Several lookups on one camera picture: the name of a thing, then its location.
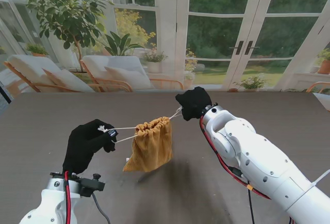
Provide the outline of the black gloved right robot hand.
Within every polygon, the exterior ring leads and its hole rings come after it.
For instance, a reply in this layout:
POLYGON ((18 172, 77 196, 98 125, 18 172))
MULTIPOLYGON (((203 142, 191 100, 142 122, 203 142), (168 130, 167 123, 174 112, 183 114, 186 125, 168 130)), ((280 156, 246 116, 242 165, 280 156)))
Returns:
POLYGON ((181 105, 183 119, 186 121, 193 118, 199 119, 203 115, 203 109, 212 105, 210 96, 202 87, 195 87, 183 94, 177 94, 175 99, 181 105))

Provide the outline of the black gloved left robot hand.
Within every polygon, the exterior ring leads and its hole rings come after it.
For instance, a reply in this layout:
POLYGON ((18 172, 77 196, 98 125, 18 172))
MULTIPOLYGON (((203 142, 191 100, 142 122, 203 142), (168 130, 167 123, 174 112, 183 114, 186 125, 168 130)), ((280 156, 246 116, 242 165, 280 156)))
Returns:
POLYGON ((76 127, 69 136, 63 172, 80 174, 88 168, 100 149, 107 153, 114 151, 117 134, 111 124, 99 119, 76 127))

